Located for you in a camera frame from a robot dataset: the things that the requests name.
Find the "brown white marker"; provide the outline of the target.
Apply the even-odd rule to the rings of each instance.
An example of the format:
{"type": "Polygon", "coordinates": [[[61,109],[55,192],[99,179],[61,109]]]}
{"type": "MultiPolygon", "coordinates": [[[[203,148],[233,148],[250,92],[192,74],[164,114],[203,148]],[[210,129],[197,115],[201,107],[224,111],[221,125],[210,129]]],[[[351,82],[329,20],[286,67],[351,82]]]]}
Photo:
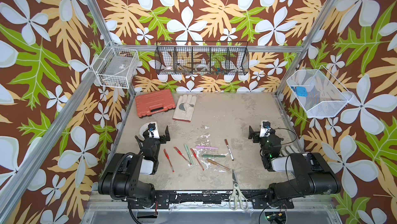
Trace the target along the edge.
{"type": "Polygon", "coordinates": [[[234,156],[233,156],[233,154],[232,154],[232,151],[231,151],[231,148],[230,148],[230,145],[229,145],[227,139],[225,139],[224,142],[225,142],[225,145],[226,145],[226,147],[227,147],[227,149],[228,149],[228,152],[229,152],[229,154],[230,154],[231,160],[234,162],[235,159],[234,159],[234,156]]]}

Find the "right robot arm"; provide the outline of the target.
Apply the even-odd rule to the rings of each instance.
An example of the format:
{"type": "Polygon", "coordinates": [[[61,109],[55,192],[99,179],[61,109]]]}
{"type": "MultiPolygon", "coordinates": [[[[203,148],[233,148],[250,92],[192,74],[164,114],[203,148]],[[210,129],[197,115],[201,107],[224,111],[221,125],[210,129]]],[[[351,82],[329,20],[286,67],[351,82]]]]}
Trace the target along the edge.
{"type": "Polygon", "coordinates": [[[291,153],[282,156],[283,138],[276,135],[276,130],[271,128],[269,122],[265,121],[260,131],[254,131],[250,126],[248,138],[259,144],[259,154],[267,171],[291,172],[294,176],[285,182],[271,183],[265,195],[254,196],[253,200],[262,198],[271,207],[293,207],[293,198],[332,195],[341,191],[341,181],[319,153],[291,153]]]}

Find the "light green pen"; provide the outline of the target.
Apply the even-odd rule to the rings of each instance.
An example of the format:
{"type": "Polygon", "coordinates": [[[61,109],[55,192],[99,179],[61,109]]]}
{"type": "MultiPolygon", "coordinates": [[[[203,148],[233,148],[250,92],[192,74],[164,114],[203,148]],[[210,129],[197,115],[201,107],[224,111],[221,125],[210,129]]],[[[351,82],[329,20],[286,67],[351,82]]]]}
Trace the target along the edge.
{"type": "Polygon", "coordinates": [[[191,154],[190,154],[190,150],[189,150],[188,145],[184,143],[184,147],[185,147],[186,153],[187,153],[187,155],[188,155],[188,159],[189,159],[190,164],[191,164],[191,165],[194,165],[194,162],[193,162],[193,160],[192,160],[192,157],[191,157],[191,154]]]}

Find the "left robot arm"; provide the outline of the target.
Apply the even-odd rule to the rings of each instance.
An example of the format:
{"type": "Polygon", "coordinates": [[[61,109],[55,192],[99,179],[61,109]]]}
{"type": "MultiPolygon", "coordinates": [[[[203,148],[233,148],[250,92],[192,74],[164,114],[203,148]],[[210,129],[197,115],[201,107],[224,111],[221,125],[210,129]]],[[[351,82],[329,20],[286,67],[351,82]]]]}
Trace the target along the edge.
{"type": "Polygon", "coordinates": [[[135,136],[139,152],[116,153],[98,182],[98,192],[113,200],[135,201],[141,207],[155,204],[155,187],[139,180],[140,175],[154,175],[159,166],[160,146],[171,140],[169,128],[164,135],[156,136],[156,123],[149,123],[143,140],[135,136]]]}

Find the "pink pen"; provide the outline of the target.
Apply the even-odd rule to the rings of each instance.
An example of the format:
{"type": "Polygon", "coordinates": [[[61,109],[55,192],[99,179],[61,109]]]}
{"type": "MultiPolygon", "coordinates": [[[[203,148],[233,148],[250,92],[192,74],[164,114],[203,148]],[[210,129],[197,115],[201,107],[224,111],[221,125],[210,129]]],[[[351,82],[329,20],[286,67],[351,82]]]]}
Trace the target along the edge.
{"type": "Polygon", "coordinates": [[[203,145],[197,145],[195,146],[196,149],[206,149],[206,150],[217,150],[218,147],[209,147],[209,146],[203,146],[203,145]]]}

